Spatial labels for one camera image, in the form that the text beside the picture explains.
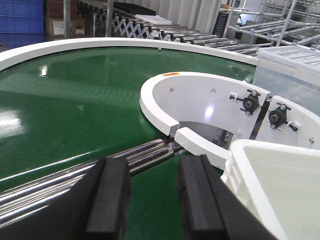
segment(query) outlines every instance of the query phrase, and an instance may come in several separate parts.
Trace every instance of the metal shelving rack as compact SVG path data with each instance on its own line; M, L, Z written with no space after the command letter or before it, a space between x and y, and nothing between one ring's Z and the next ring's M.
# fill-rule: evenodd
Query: metal shelving rack
M313 6L320 6L320 1L302 1L302 0L286 0L283 6L272 5L274 10L281 11L281 14L273 12L266 12L265 9L270 6L267 0L262 3L259 12L249 12L243 10L237 10L234 8L233 1L229 13L227 27L224 31L224 36L227 34L228 29L235 30L236 32L246 33L253 37L276 42L276 46L280 44L284 45L307 45L320 39L320 24L319 23L304 23L299 21L290 20L293 14L302 14L303 11L295 9L296 3L306 3ZM238 14L252 14L257 15L260 19L264 19L265 22L249 25L249 26L230 26L230 19L232 14L236 12ZM303 13L304 16L311 18L320 18L320 14ZM304 36L303 33L313 31L313 36ZM293 37L294 41L284 40L285 37Z
M106 3L105 36L111 37L112 24L113 24L114 0L86 0L86 2L89 2L91 4ZM63 0L63 22L64 22L64 38L65 39L70 38L70 22L71 22L70 10L71 10L71 0Z

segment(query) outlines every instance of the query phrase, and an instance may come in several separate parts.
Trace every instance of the screw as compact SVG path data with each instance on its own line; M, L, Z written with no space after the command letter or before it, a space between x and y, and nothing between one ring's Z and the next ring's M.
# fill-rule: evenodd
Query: screw
M252 102L252 101L246 101L246 102L244 102L244 107L246 108L246 109L250 109L250 108L252 108L253 107L253 105L254 105L254 103Z
M282 104L282 105L280 106L280 109L284 111L284 110L286 110L286 109L287 109L287 106L286 106L286 105L284 105L284 104Z
M270 120L271 120L272 122L277 122L277 121L279 120L279 118L280 118L280 116L279 116L279 114L277 114L277 113L274 113L274 114L272 114L272 115L270 116Z

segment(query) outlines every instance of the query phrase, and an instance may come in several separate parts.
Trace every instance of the white curved guard rail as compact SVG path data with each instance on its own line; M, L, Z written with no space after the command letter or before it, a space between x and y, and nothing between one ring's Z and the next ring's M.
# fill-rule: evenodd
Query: white curved guard rail
M28 46L18 47L4 52L0 52L0 71L24 61L54 54L64 51L101 48L101 47L138 47L138 48L157 48L171 49L192 53L205 54L220 58L235 60L251 65L257 65L256 57L247 56L244 54L230 52L210 48L206 46L198 46L192 44L159 41L151 39L138 38L122 38L122 37L96 37L96 38L75 38L57 41L48 41Z
M247 90L260 94L260 105L270 95L267 90L224 76L199 72L164 73L143 84L140 107L161 132L175 137L177 143L195 155L207 154L214 166L224 169L227 150L188 128L179 129L179 122L202 123L227 130L233 134L232 141L248 139L260 109L247 115L241 111L242 101L229 98L233 93L244 99L249 95Z
M213 144L202 136L196 134L188 127L178 129L174 140L193 155L206 155L210 163L219 169L225 169L228 150Z

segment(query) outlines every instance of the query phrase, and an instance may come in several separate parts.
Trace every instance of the metal frame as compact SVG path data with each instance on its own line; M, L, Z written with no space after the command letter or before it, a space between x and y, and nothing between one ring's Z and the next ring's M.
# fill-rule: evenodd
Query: metal frame
M288 10L289 1L291 2L291 7ZM300 13L300 11L295 10L296 3L306 3L310 5L320 6L317 2L310 2L310 1L302 1L302 0L286 0L284 6L273 6L274 10L282 10L282 14L276 14L265 12L264 8L269 8L269 4L267 3L267 0L264 0L261 4L261 7L259 9L259 12L249 12L249 11L243 11L243 10L237 10L231 8L230 14L228 16L227 25L224 30L224 36L227 34L228 29L232 29L236 32L242 32L251 35L252 37L259 37L262 39L270 40L272 42L276 42L276 46L280 46L280 44L284 45L306 45L308 43L312 43L315 40L320 39L320 34L314 35L312 37L304 37L303 35L297 35L300 33L308 32L313 30L315 33L320 33L320 24L319 23L303 23L303 22L296 22L293 20L290 20L292 14ZM250 26L230 26L229 23L231 21L232 13L243 13L243 14L252 14L257 15L261 19L268 19L269 22L263 22L260 24L250 25ZM320 18L320 15L315 15L312 13L304 13L304 16L308 17L317 17ZM297 40L291 42L283 40L284 37L292 36L296 37Z
M111 37L112 34L112 23L113 23L113 10L114 0L105 0L106 2L106 21L105 21L105 36ZM70 38L70 11L71 11L71 0L63 0L63 22L64 22L64 38Z

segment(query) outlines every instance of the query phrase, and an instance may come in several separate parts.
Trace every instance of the curved belt conveyor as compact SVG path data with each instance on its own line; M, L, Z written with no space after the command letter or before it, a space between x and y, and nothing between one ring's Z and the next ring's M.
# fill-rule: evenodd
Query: curved belt conveyor
M77 201L80 224L54 225L55 233L72 230L53 239L124 239L130 194L126 239L181 239L175 155L182 147L207 154L222 170L237 139L319 149L319 118L277 96L266 106L270 92L248 84L256 64L254 57L199 45L123 38L0 53L0 235L42 215L74 217L73 197L81 198L85 186ZM267 108L283 125L278 115L261 114ZM215 144L188 127L193 123L221 130ZM65 218L50 215L61 200ZM119 224L106 227L106 219Z

